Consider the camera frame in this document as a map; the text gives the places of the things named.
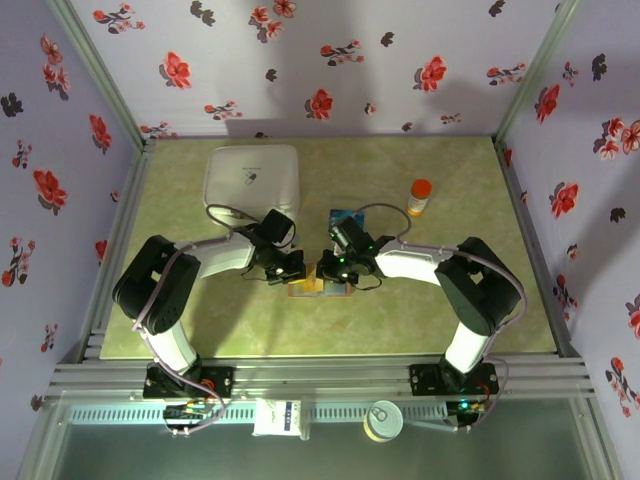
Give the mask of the yellow credit card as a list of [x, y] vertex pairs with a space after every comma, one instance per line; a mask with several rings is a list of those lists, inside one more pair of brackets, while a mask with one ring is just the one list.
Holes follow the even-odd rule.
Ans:
[[318, 294], [324, 290], [324, 280], [317, 276], [317, 264], [306, 265], [306, 278], [303, 282], [303, 292], [305, 294]]

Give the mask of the brown leather card holder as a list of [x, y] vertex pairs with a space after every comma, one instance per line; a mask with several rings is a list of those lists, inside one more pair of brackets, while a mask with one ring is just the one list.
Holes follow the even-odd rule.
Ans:
[[291, 298], [346, 298], [350, 297], [353, 289], [349, 284], [337, 284], [324, 281], [324, 290], [318, 294], [305, 294], [303, 292], [303, 282], [296, 282], [288, 285], [288, 296]]

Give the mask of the white plastic medicine box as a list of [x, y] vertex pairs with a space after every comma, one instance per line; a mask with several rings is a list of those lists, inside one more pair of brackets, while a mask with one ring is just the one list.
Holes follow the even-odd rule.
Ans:
[[294, 220], [300, 206], [297, 150], [283, 144], [216, 149], [206, 166], [203, 203], [230, 224], [238, 224], [241, 213], [262, 220], [272, 209]]

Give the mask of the orange pill bottle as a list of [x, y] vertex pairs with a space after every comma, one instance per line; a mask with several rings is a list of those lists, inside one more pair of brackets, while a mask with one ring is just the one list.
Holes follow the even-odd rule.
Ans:
[[432, 184], [429, 180], [416, 179], [410, 189], [406, 211], [411, 216], [419, 216], [423, 213], [432, 193]]

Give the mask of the tin can with pull tab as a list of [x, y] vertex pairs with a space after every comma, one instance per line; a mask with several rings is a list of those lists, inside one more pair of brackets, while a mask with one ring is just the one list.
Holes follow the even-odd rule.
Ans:
[[404, 418], [400, 408], [388, 400], [373, 403], [363, 417], [366, 436], [377, 443], [395, 439], [402, 431]]

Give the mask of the white packet with blue print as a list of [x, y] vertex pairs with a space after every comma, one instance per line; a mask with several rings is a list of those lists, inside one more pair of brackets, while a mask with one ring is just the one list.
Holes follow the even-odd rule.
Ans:
[[301, 437], [302, 434], [302, 402], [300, 400], [256, 400], [254, 436]]

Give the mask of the aluminium front frame rail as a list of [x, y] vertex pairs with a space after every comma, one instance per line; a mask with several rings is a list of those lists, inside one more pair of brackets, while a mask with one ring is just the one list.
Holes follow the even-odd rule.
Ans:
[[[211, 358], [207, 367], [234, 370], [231, 397], [252, 400], [268, 395], [318, 400], [412, 399], [417, 365], [431, 365], [436, 355], [315, 356], [290, 358]], [[552, 354], [505, 355], [493, 360], [504, 400], [592, 398], [595, 389], [579, 358]], [[90, 359], [61, 364], [47, 388], [47, 399], [139, 400], [144, 360]]]

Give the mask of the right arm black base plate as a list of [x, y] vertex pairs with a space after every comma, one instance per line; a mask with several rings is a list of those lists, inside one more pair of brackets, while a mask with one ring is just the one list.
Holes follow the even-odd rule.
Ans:
[[499, 391], [496, 369], [490, 363], [481, 363], [469, 373], [460, 373], [445, 362], [413, 364], [408, 370], [413, 396], [482, 396]]

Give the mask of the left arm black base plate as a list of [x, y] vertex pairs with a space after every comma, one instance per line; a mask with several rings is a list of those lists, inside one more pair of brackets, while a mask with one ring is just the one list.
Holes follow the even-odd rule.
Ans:
[[[234, 385], [235, 369], [230, 366], [203, 366], [196, 364], [183, 376], [209, 390], [215, 391], [222, 398], [230, 398]], [[171, 398], [206, 398], [209, 394], [195, 388], [182, 380], [177, 380], [156, 363], [149, 363], [143, 386], [144, 399]]]

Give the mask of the aluminium side rail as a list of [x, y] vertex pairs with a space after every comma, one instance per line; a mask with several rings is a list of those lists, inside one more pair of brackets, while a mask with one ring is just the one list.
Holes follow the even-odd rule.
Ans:
[[76, 363], [100, 359], [100, 351], [113, 309], [112, 291], [120, 278], [125, 262], [149, 164], [156, 144], [156, 140], [144, 141], [142, 149], [133, 157], [89, 302], [83, 335], [79, 343], [78, 353], [75, 355]]
[[529, 263], [536, 281], [536, 288], [547, 318], [547, 324], [554, 340], [555, 353], [560, 357], [580, 358], [579, 352], [571, 344], [571, 336], [560, 304], [552, 294], [554, 280], [549, 273], [543, 252], [540, 249], [538, 235], [528, 207], [521, 199], [521, 194], [524, 190], [521, 188], [513, 168], [507, 166], [504, 158], [506, 144], [498, 141], [496, 137], [492, 137], [491, 140], [519, 224]]

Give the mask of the aluminium frame post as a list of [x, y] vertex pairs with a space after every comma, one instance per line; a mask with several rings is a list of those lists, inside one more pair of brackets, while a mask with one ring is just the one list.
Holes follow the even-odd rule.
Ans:
[[71, 0], [45, 0], [45, 2], [74, 45], [94, 83], [117, 117], [121, 127], [127, 133], [132, 144], [138, 151], [144, 152], [147, 141], [140, 133], [124, 97], [121, 95]]
[[509, 131], [516, 124], [518, 115], [536, 91], [538, 84], [542, 81], [549, 62], [561, 45], [563, 37], [569, 30], [574, 17], [577, 15], [583, 3], [584, 0], [561, 0], [558, 3], [551, 25], [544, 35], [531, 63], [527, 67], [524, 78], [517, 88], [506, 113], [502, 117], [497, 131], [492, 135], [495, 148], [498, 148], [499, 145], [505, 141]]

